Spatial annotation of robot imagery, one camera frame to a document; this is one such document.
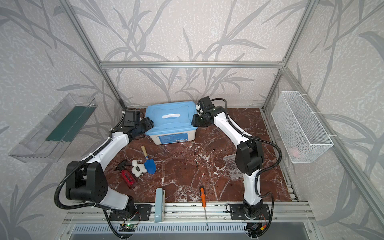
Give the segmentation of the blue plastic bin lid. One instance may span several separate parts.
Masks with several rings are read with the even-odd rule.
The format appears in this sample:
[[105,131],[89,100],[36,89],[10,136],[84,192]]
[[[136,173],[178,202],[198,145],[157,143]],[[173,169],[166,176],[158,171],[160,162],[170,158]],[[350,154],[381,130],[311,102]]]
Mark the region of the blue plastic bin lid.
[[154,127],[146,135],[166,135],[179,132],[195,131],[193,116],[197,114],[196,104],[192,101],[151,105],[146,109],[146,118]]

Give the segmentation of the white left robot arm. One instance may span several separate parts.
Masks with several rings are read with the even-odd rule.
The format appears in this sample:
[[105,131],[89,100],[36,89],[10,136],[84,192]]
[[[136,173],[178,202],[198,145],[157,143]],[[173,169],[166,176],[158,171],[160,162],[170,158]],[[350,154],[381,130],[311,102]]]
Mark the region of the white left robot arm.
[[105,169],[113,158],[135,138],[154,127],[154,122],[141,118],[140,111],[126,109],[118,124],[101,146],[81,161],[68,164],[66,176],[54,194],[55,205],[63,210],[85,207],[130,211],[133,198],[109,187]]

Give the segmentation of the clear test tube rack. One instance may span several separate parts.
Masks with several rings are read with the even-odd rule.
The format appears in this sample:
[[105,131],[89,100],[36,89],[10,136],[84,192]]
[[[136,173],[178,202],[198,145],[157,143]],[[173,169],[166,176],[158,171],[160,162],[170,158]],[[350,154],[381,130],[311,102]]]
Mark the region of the clear test tube rack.
[[243,173],[238,169],[235,162],[235,155],[229,155],[223,157],[225,163],[225,171],[231,180],[239,180],[243,178]]

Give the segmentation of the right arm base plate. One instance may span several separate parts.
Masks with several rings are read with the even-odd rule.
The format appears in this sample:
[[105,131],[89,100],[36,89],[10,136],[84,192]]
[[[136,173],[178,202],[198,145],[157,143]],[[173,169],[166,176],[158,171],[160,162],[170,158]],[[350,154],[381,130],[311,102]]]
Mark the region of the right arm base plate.
[[268,204],[263,201],[256,205],[243,204],[228,204],[227,211],[231,214],[231,220],[269,220],[271,211]]

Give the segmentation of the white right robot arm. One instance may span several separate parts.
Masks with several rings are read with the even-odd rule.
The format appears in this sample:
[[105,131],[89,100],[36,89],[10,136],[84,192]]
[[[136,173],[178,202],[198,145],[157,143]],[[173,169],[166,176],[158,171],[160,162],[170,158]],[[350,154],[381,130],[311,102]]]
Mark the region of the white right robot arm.
[[[204,97],[197,103],[198,113],[193,116],[192,125],[208,127],[214,124],[222,130],[236,147],[235,163],[244,179],[244,214],[255,219],[262,211],[263,198],[271,195],[261,194],[260,175],[277,167],[282,160],[282,151],[274,143],[262,140],[241,129],[229,116],[227,101],[222,98]],[[277,161],[270,167],[262,168],[265,161],[263,144],[270,145],[278,152]]]

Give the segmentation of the white plastic storage bin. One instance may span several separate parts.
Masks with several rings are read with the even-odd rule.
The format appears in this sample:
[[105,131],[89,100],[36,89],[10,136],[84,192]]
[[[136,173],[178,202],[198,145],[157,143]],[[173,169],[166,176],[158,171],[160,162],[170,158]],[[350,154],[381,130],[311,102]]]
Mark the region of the white plastic storage bin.
[[166,145],[173,143],[182,143],[193,141],[196,137],[197,127],[192,127],[185,130],[172,130],[172,131],[147,131],[146,135],[149,136],[156,145]]

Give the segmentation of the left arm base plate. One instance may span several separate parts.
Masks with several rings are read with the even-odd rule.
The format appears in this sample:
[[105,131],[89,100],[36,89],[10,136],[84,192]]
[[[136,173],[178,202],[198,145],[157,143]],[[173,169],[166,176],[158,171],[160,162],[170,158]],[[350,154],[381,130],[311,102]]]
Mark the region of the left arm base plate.
[[135,205],[136,209],[129,210],[112,210],[109,215],[110,221],[148,221],[151,214],[151,204]]

